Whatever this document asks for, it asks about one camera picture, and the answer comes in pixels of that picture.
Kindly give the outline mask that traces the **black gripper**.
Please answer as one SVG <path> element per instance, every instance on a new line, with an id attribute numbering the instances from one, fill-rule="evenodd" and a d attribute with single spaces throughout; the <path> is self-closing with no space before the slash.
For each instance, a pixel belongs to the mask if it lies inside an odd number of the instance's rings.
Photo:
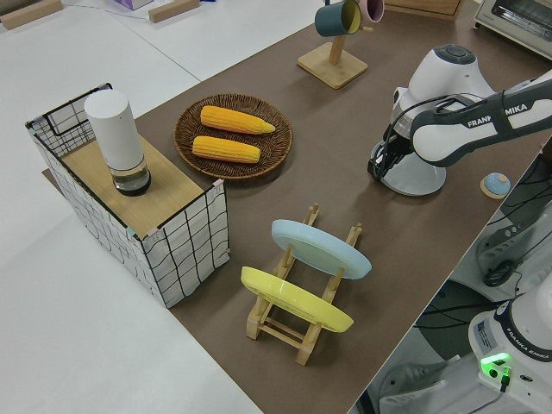
<path id="1" fill-rule="evenodd" d="M 375 148 L 375 155 L 367 163 L 367 172 L 372 179 L 381 181 L 394 165 L 410 153 L 410 140 L 399 135 L 391 125 L 383 136 L 383 141 Z"/>

